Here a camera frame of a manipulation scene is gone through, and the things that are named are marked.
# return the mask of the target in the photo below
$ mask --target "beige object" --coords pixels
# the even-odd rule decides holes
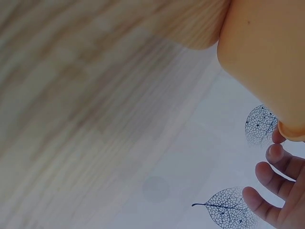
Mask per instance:
[[[202,50],[218,41],[231,0],[162,2],[145,27],[188,48]]]
[[[138,2],[0,1],[1,229],[107,228],[210,89]]]
[[[233,0],[218,44],[222,67],[305,141],[305,1]]]

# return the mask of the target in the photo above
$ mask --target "light wood grain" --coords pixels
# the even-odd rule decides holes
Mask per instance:
[[[174,0],[145,23],[155,34],[184,46],[202,50],[219,39],[230,0]]]
[[[0,11],[0,228],[105,228],[208,92],[215,48],[154,36],[119,0]]]

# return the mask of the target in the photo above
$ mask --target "white surface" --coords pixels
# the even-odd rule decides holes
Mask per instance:
[[[108,229],[219,228],[204,206],[225,188],[253,186],[270,202],[282,200],[256,180],[255,164],[265,149],[249,148],[244,123],[261,103],[222,72],[201,101],[175,143],[122,208]],[[285,147],[301,152],[302,144]],[[260,221],[258,228],[271,228]]]

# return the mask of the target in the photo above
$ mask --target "hand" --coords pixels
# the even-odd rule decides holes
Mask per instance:
[[[294,181],[275,173],[267,162],[258,163],[255,173],[262,185],[282,198],[285,204],[283,208],[277,208],[251,187],[243,190],[244,200],[257,216],[277,229],[305,229],[305,159],[283,149],[280,144],[286,139],[277,129],[272,139],[275,144],[266,152],[268,162]]]

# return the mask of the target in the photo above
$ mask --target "fingertip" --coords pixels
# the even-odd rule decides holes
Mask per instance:
[[[278,127],[276,127],[276,129],[272,133],[272,141],[276,144],[281,144],[285,140],[286,140],[286,138],[282,136],[282,134],[278,130]]]
[[[258,181],[264,186],[270,182],[273,174],[274,171],[267,162],[260,162],[255,167],[255,175]]]
[[[271,164],[276,164],[284,156],[284,149],[281,144],[274,144],[270,146],[266,151],[266,159]]]
[[[262,203],[262,197],[252,187],[245,187],[243,189],[243,198],[251,211],[254,211]]]

